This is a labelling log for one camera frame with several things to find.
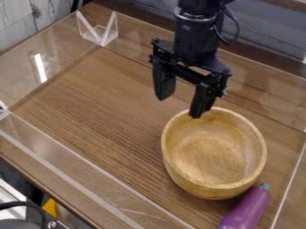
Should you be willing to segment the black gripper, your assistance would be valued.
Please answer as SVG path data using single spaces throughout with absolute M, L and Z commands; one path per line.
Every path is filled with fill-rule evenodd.
M 174 79 L 196 86 L 188 115 L 197 119 L 209 111 L 223 95 L 232 73 L 217 59 L 223 17 L 231 17 L 225 6 L 177 6 L 174 38 L 152 39 L 152 84 L 156 98 L 162 101 L 174 93 Z

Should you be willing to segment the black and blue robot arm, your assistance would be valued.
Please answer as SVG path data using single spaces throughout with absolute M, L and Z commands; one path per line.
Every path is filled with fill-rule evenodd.
M 181 79 L 194 85 L 188 115 L 197 119 L 224 94 L 231 69 L 217 59 L 225 4 L 232 0 L 177 0 L 174 39 L 152 39 L 152 84 L 158 100 L 174 93 Z

